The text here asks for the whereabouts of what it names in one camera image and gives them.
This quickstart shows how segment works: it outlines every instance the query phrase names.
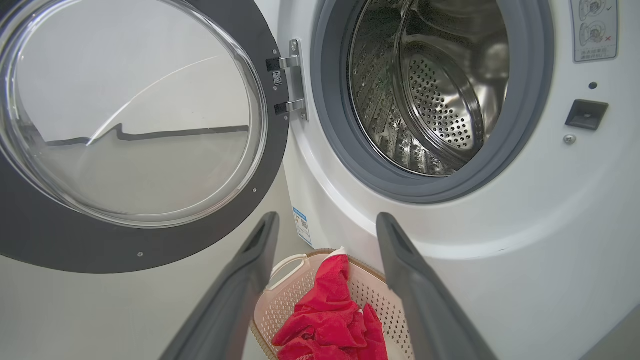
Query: screw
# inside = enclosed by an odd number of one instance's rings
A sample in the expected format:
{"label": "screw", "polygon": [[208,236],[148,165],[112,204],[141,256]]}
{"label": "screw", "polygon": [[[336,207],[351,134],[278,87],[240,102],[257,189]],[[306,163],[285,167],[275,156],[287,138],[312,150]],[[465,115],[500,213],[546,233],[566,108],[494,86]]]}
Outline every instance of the screw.
{"label": "screw", "polygon": [[573,145],[578,138],[575,135],[565,135],[563,141],[567,145]]}

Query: door hinge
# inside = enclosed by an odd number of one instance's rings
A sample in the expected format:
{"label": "door hinge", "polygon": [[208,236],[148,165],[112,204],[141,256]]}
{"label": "door hinge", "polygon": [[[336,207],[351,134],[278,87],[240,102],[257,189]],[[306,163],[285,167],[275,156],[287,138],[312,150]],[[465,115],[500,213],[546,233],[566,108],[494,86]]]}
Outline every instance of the door hinge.
{"label": "door hinge", "polygon": [[304,69],[300,39],[289,42],[289,57],[278,59],[280,70],[287,72],[289,101],[276,105],[276,113],[289,112],[291,117],[307,119],[307,101],[305,99]]}

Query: basket handle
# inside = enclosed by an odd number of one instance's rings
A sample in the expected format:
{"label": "basket handle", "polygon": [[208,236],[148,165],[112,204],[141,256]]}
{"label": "basket handle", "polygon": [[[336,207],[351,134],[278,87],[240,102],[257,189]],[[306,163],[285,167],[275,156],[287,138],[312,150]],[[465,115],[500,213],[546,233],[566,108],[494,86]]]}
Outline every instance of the basket handle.
{"label": "basket handle", "polygon": [[309,258],[307,257],[306,254],[298,254],[298,255],[289,256],[288,258],[286,258],[286,259],[282,260],[281,262],[279,262],[279,264],[277,264],[276,267],[273,268],[273,271],[271,271],[271,279],[273,279],[275,277],[275,275],[282,270],[282,268],[284,268],[285,266],[287,266],[287,265],[289,265],[292,262],[297,261],[297,260],[302,260],[300,265],[298,265],[295,269],[293,269],[292,272],[288,273],[280,281],[276,282],[273,286],[267,286],[266,289],[264,289],[264,291],[271,291],[271,290],[277,288],[280,284],[282,284],[285,280],[287,280],[288,278],[293,276],[293,274],[298,272],[298,270],[303,268],[305,265],[311,266],[311,261],[309,261]]}

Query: washing machine door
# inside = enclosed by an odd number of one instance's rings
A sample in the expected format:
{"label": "washing machine door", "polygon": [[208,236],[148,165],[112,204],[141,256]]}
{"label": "washing machine door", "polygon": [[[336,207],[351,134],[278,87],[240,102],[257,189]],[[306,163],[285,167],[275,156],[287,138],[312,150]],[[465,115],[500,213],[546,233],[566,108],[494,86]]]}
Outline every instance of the washing machine door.
{"label": "washing machine door", "polygon": [[12,0],[0,14],[0,254],[143,270],[216,243],[263,199],[289,93],[252,0]]}

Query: sticker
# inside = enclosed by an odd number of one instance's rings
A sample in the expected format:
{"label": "sticker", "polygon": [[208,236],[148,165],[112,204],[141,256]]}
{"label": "sticker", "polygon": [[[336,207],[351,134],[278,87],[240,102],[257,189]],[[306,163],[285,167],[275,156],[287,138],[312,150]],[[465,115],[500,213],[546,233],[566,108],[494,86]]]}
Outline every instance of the sticker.
{"label": "sticker", "polygon": [[576,63],[618,56],[618,0],[570,0],[573,60]]}
{"label": "sticker", "polygon": [[296,219],[296,229],[298,230],[298,235],[305,240],[305,242],[311,245],[311,234],[309,233],[309,224],[307,223],[307,217],[298,211],[298,209],[293,208],[293,217]]}
{"label": "sticker", "polygon": [[276,71],[273,73],[273,83],[276,85],[282,84],[282,74],[280,71]]}

